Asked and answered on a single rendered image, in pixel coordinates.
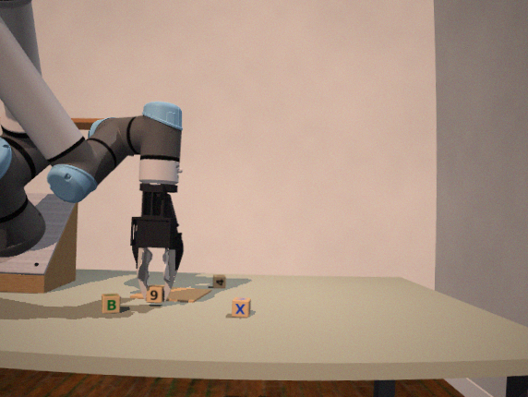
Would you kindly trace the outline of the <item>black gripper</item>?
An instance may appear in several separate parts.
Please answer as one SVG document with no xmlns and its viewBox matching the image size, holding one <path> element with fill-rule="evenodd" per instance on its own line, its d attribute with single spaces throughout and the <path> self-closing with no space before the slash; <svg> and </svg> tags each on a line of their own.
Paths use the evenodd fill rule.
<svg viewBox="0 0 528 397">
<path fill-rule="evenodd" d="M 176 185 L 167 184 L 152 186 L 150 183 L 143 183 L 142 187 L 142 184 L 139 184 L 139 190 L 142 191 L 141 216 L 132 217 L 130 245 L 137 263 L 138 282 L 145 301 L 147 300 L 147 287 L 149 286 L 149 264 L 152 260 L 152 253 L 148 250 L 148 247 L 165 248 L 162 255 L 164 262 L 163 279 L 165 280 L 163 302 L 166 301 L 171 292 L 174 278 L 183 257 L 182 233 L 178 233 L 177 226 L 179 224 L 176 222 L 176 218 L 170 217 L 167 209 L 167 193 L 177 193 L 177 187 Z M 170 249 L 166 249 L 168 247 Z"/>
</svg>

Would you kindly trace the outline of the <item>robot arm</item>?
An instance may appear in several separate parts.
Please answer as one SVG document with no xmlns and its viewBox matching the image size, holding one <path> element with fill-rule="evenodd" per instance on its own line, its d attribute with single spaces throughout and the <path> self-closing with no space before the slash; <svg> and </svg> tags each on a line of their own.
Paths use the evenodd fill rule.
<svg viewBox="0 0 528 397">
<path fill-rule="evenodd" d="M 175 104 L 149 102 L 143 115 L 98 120 L 83 137 L 42 78 L 31 1 L 0 0 L 0 258 L 42 239 L 45 221 L 24 186 L 50 164 L 49 187 L 70 203 L 87 197 L 128 155 L 140 155 L 142 184 L 175 185 L 183 172 L 182 110 Z"/>
</svg>

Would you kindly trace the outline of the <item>orange flat mat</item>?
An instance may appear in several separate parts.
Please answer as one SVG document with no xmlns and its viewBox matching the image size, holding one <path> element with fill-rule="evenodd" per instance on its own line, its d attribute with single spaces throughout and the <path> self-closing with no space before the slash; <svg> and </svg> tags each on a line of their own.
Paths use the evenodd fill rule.
<svg viewBox="0 0 528 397">
<path fill-rule="evenodd" d="M 212 292 L 212 290 L 210 289 L 172 287 L 171 292 L 166 301 L 194 303 L 210 292 Z M 137 294 L 131 295 L 130 298 L 143 299 L 143 296 L 142 293 L 139 292 Z"/>
</svg>

